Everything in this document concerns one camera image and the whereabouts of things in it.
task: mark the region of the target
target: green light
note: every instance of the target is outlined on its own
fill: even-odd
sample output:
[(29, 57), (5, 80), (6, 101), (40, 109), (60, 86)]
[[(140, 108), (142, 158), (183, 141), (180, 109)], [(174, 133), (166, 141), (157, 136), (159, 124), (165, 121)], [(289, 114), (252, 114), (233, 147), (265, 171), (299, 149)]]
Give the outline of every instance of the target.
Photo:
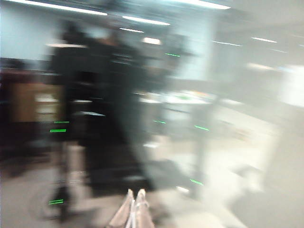
[(209, 131), (209, 129), (208, 129), (208, 128), (204, 128), (204, 127), (197, 126), (197, 125), (194, 125), (194, 126), (195, 126), (195, 127), (197, 127), (197, 128), (203, 129), (203, 130), (205, 130), (205, 131)]
[(59, 203), (63, 203), (63, 199), (58, 199), (58, 200), (51, 200), (48, 202), (49, 205), (53, 205), (53, 204), (59, 204)]
[(199, 185), (202, 185), (202, 186), (203, 186), (203, 183), (202, 183), (202, 182), (199, 182), (199, 181), (197, 181), (197, 180), (190, 179), (190, 181), (192, 181), (193, 183), (196, 183), (196, 184), (199, 184)]
[(54, 123), (55, 124), (60, 124), (60, 123), (61, 124), (67, 124), (67, 123), (69, 124), (70, 122), (69, 121), (55, 121)]
[(49, 132), (66, 132), (66, 129), (51, 129)]
[(157, 123), (163, 123), (163, 124), (166, 124), (166, 122), (164, 122), (164, 121), (158, 121), (158, 120), (153, 120), (153, 122), (157, 122)]
[(175, 56), (175, 57), (181, 57), (180, 55), (175, 55), (175, 54), (170, 54), (170, 53), (166, 53), (165, 55), (168, 55), (168, 56)]

